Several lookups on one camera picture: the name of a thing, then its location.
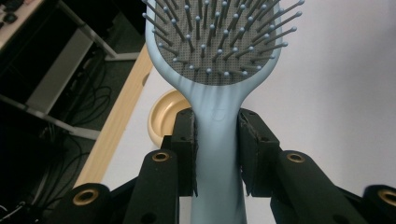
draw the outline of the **white surface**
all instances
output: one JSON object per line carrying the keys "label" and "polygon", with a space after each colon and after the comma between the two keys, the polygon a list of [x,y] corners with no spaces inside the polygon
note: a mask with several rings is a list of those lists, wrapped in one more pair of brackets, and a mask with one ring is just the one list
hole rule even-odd
{"label": "white surface", "polygon": [[[396,187],[396,2],[306,1],[299,9],[303,16],[290,23],[298,31],[284,37],[289,46],[274,72],[243,107],[261,115],[283,149],[311,156],[334,184],[359,195],[368,185]],[[137,176],[155,149],[147,117],[170,89],[160,75],[148,78],[102,182],[111,189]],[[274,222],[264,199],[248,199],[247,217]]]}

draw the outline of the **table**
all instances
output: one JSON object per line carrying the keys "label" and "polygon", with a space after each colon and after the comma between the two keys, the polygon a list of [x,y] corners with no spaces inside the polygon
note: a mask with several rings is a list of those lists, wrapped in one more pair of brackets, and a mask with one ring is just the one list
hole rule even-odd
{"label": "table", "polygon": [[22,5],[16,12],[15,15],[18,19],[10,25],[5,25],[0,30],[0,50],[8,42],[8,40],[14,36],[14,34],[19,30],[19,28],[26,22],[26,20],[35,12],[35,10],[40,7],[43,0],[35,0],[29,5]]}
{"label": "table", "polygon": [[[282,6],[293,3],[285,0]],[[299,30],[284,38],[289,46],[276,69],[243,103],[261,115],[283,149],[311,156],[334,184],[359,195],[368,185],[396,186],[395,9],[391,0],[305,3],[304,15],[290,25]],[[135,99],[140,90],[121,96],[77,185],[101,182],[114,189],[136,176],[141,150],[155,147],[142,138],[147,117],[134,115],[147,111],[170,88],[154,75],[126,125],[117,115],[122,104],[132,111],[129,98]],[[156,91],[148,89],[150,83]],[[100,148],[109,152],[101,156]],[[260,214],[254,215],[249,205],[247,215],[254,217],[249,223],[273,223],[268,201],[255,203]]]}

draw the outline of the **hairbrush head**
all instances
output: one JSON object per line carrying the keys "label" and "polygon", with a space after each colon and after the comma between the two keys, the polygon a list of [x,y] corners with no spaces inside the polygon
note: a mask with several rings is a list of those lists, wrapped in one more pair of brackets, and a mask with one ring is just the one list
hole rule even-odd
{"label": "hairbrush head", "polygon": [[[150,22],[157,30],[161,27],[167,34],[160,34],[160,30],[148,35],[154,37],[156,46],[159,46],[160,42],[163,43],[165,38],[167,42],[174,44],[169,46],[172,50],[161,47],[158,53],[174,71],[195,83],[210,86],[232,85],[257,75],[262,77],[263,82],[275,67],[280,48],[285,47],[281,45],[281,28],[274,29],[275,24],[280,23],[281,15],[304,1],[287,9],[276,7],[278,0],[265,1],[265,4],[255,1],[254,4],[250,4],[251,7],[242,4],[244,2],[235,7],[230,6],[227,1],[222,1],[221,4],[217,4],[216,1],[212,4],[207,1],[202,4],[201,0],[189,1],[189,4],[181,9],[175,9],[174,4],[168,5],[165,2],[164,8],[157,7],[157,10],[152,11],[158,16],[155,16],[154,23]],[[169,12],[170,8],[177,16]],[[172,19],[165,23],[162,20],[164,17]],[[263,41],[264,36],[271,41]],[[195,50],[200,49],[202,45],[205,45],[205,52]],[[239,52],[229,55],[234,48],[238,48]],[[219,49],[224,52],[219,56],[223,60],[213,60]],[[180,60],[188,63],[173,63],[175,51],[178,52],[177,57]],[[191,65],[200,69],[191,70]],[[260,66],[262,69],[246,69],[252,66]],[[209,75],[206,72],[208,68],[213,71],[240,71],[247,75]]]}

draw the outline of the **brass insert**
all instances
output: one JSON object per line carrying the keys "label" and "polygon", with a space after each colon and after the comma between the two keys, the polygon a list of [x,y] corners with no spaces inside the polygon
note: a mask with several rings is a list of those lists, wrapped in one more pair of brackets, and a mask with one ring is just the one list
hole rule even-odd
{"label": "brass insert", "polygon": [[396,192],[389,189],[381,189],[378,191],[378,196],[382,199],[382,201],[396,206]]}
{"label": "brass insert", "polygon": [[154,161],[167,161],[169,159],[169,154],[165,152],[157,152],[152,156]]}
{"label": "brass insert", "polygon": [[77,206],[86,205],[95,201],[98,196],[99,191],[97,189],[84,189],[73,198],[73,204]]}
{"label": "brass insert", "polygon": [[305,162],[305,158],[302,155],[297,154],[297,153],[289,153],[287,157],[290,161]]}

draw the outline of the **black cable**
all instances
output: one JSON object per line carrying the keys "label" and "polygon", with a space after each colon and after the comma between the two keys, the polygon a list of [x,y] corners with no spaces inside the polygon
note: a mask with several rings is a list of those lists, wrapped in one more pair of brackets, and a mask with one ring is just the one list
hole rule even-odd
{"label": "black cable", "polygon": [[51,201],[49,201],[48,203],[44,204],[41,209],[42,210],[53,210],[53,208],[50,208],[50,205],[52,205],[53,203],[56,203],[58,201],[60,201],[61,199],[63,199],[64,197],[58,197],[58,198],[54,198]]}
{"label": "black cable", "polygon": [[[94,102],[95,102],[95,100],[96,100],[96,90],[95,90],[96,88],[94,87],[94,85],[93,85],[93,83],[92,83],[92,79],[91,79],[89,73],[87,73],[86,71],[83,71],[82,74],[84,74],[85,76],[87,76],[87,78],[88,78],[88,85],[89,85],[89,88],[90,88],[90,90],[91,90],[91,92],[92,92],[92,94],[89,94],[88,96],[85,97],[84,101],[89,101],[89,100],[91,100],[91,98],[93,97],[93,101],[91,102],[91,106],[93,106],[93,105],[94,105]],[[81,93],[81,94],[75,94],[74,96],[75,96],[75,97],[77,97],[77,96],[82,96],[82,93]],[[84,111],[84,110],[86,110],[86,109],[90,109],[91,106],[87,106],[86,108],[84,108],[83,105],[79,105],[78,108],[77,108],[77,105],[76,105],[76,107],[74,107],[74,108],[72,108],[72,109],[70,109],[70,110],[65,110],[65,112],[72,112],[73,114],[72,114],[71,117],[73,118],[77,113],[82,112],[82,111]]]}
{"label": "black cable", "polygon": [[[82,148],[81,148],[80,145],[78,145],[78,155],[80,155],[81,153],[82,153]],[[53,194],[53,191],[55,191],[55,189],[59,187],[59,182],[61,181],[61,178],[62,178],[62,176],[64,175],[64,172],[63,172],[63,170],[64,170],[64,163],[65,163],[65,161],[64,161],[64,159],[63,159],[63,163],[62,163],[61,168],[60,168],[60,170],[59,170],[58,176],[56,177],[55,182],[54,182],[54,184],[52,185],[52,188],[50,189],[50,191],[49,191],[49,193],[47,194],[47,197],[46,197],[46,199],[44,200],[43,203],[46,203],[46,202],[50,199],[50,196]]]}
{"label": "black cable", "polygon": [[81,107],[83,107],[83,108],[80,109],[79,112],[82,111],[82,110],[86,110],[86,109],[92,108],[92,107],[94,106],[95,101],[97,100],[96,93],[99,92],[100,90],[103,90],[103,89],[108,90],[108,93],[107,93],[108,96],[111,95],[112,90],[111,90],[111,88],[108,87],[108,86],[103,86],[103,87],[98,87],[98,88],[96,88],[96,89],[94,90],[94,96],[93,96],[93,97],[94,97],[94,101],[93,101],[93,102],[89,102],[89,103],[87,103],[87,104],[85,104],[85,105],[82,105]]}
{"label": "black cable", "polygon": [[[71,160],[71,161],[69,162],[68,166],[70,166],[75,160],[78,160],[78,166],[77,166],[77,167],[79,167],[79,166],[80,166],[80,159],[81,159],[83,156],[86,156],[86,155],[89,155],[89,154],[90,154],[89,152],[84,152],[84,153],[82,153],[82,154],[76,156],[73,160]],[[48,209],[52,203],[55,203],[56,201],[59,201],[59,200],[61,200],[61,199],[64,197],[64,196],[60,196],[60,195],[62,194],[62,192],[64,191],[64,189],[65,189],[67,186],[70,185],[70,183],[73,181],[73,179],[74,179],[75,176],[76,176],[76,172],[74,172],[74,173],[72,174],[72,177],[69,178],[69,180],[67,181],[67,183],[64,184],[64,186],[54,195],[53,199],[51,199],[50,201],[48,201],[47,203],[45,203],[45,204],[42,206],[43,209]]]}
{"label": "black cable", "polygon": [[[62,155],[62,159],[61,159],[61,169],[62,169],[63,166],[64,166],[64,155]],[[56,174],[57,174],[57,173],[56,173],[57,168],[59,168],[59,164],[52,164],[52,165],[50,166],[50,168],[49,168],[49,178],[48,178],[48,179],[51,179],[50,177],[51,177],[52,175],[56,175]],[[46,202],[46,201],[49,199],[49,197],[50,197],[50,195],[52,194],[52,192],[53,192],[53,191],[56,189],[56,187],[59,185],[59,182],[60,182],[60,177],[59,177],[59,175],[58,175],[58,176],[55,178],[55,181],[54,181],[53,183],[48,183],[47,187],[43,189],[43,191],[42,191],[43,193],[42,193],[41,196],[37,199],[36,204],[40,204],[40,203]]]}
{"label": "black cable", "polygon": [[75,160],[78,160],[78,164],[77,164],[77,166],[76,166],[75,171],[73,172],[73,174],[71,175],[71,177],[69,178],[69,180],[64,184],[64,186],[58,191],[58,193],[55,194],[55,196],[54,196],[55,198],[58,197],[58,196],[64,191],[64,189],[65,189],[67,186],[69,186],[70,183],[73,181],[73,179],[76,177],[77,172],[78,172],[78,167],[81,165],[81,158],[82,158],[83,156],[87,156],[87,155],[90,155],[90,152],[84,152],[84,153],[79,154],[78,156],[76,156],[75,158],[73,158],[73,160],[71,160],[71,161],[67,164],[67,166],[64,168],[63,173],[66,172],[67,168],[70,167],[70,166],[75,162]]}
{"label": "black cable", "polygon": [[102,101],[98,106],[95,107],[95,109],[88,114],[86,117],[84,117],[83,119],[80,119],[79,121],[76,121],[75,123],[73,123],[73,125],[77,126],[77,125],[82,125],[82,124],[86,124],[89,123],[95,119],[98,119],[100,116],[102,116],[105,111],[108,109],[108,106],[110,105],[110,96],[109,95],[103,95],[97,98],[97,100],[104,98],[105,100]]}

